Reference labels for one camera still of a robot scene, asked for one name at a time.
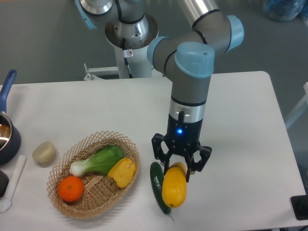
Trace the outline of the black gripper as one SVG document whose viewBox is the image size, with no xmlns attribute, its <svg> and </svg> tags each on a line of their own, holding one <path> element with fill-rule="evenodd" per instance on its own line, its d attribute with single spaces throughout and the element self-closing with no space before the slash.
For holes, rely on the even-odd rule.
<svg viewBox="0 0 308 231">
<path fill-rule="evenodd" d="M 184 156 L 187 165 L 186 182 L 190 175 L 196 171 L 201 172 L 208 162 L 212 148 L 200 145 L 199 138 L 203 120 L 194 123 L 180 123 L 171 115 L 168 116 L 167 133 L 162 135 L 156 133 L 152 138 L 154 157 L 160 160 L 164 166 L 164 175 L 169 169 L 170 158 L 173 154 Z M 167 153 L 162 149 L 162 142 L 167 146 Z M 194 153 L 198 151 L 200 160 L 195 162 Z"/>
</svg>

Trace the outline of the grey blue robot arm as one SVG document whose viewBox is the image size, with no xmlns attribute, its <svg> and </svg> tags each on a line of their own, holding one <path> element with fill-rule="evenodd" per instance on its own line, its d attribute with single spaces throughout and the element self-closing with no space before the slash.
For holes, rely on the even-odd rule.
<svg viewBox="0 0 308 231">
<path fill-rule="evenodd" d="M 172 82 L 167 132 L 152 138 L 154 156 L 169 169 L 172 155 L 184 157 L 189 177 L 202 171 L 212 149 L 199 142 L 214 60 L 239 46 L 241 21 L 224 16 L 213 0 L 181 0 L 191 31 L 178 38 L 158 35 L 142 0 L 77 0 L 88 28 L 103 26 L 120 78 L 150 77 L 156 70 Z"/>
</svg>

